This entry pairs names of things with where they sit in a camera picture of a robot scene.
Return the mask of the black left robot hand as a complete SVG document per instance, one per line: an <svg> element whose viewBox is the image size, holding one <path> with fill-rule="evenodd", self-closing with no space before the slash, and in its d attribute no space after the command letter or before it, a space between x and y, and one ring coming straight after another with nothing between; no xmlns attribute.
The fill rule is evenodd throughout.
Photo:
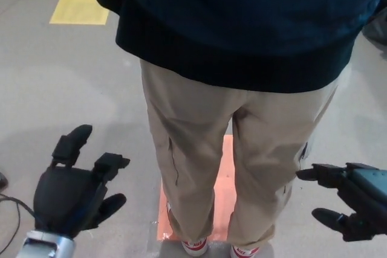
<svg viewBox="0 0 387 258"><path fill-rule="evenodd" d="M128 158L104 153L91 170L74 166L92 130L83 124L60 137L34 194L37 230L74 239L81 231L97 228L126 203L122 193L107 197L106 185L129 165Z"/></svg>

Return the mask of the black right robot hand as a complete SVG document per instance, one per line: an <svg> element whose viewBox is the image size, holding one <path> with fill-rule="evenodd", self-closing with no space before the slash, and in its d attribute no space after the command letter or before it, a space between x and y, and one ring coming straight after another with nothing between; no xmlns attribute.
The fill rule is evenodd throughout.
<svg viewBox="0 0 387 258"><path fill-rule="evenodd" d="M372 240L386 234L386 170L361 163L347 163L346 167L313 164L296 175L336 189L338 197L354 210L349 216L326 208L311 212L321 224L340 233L345 242Z"/></svg>

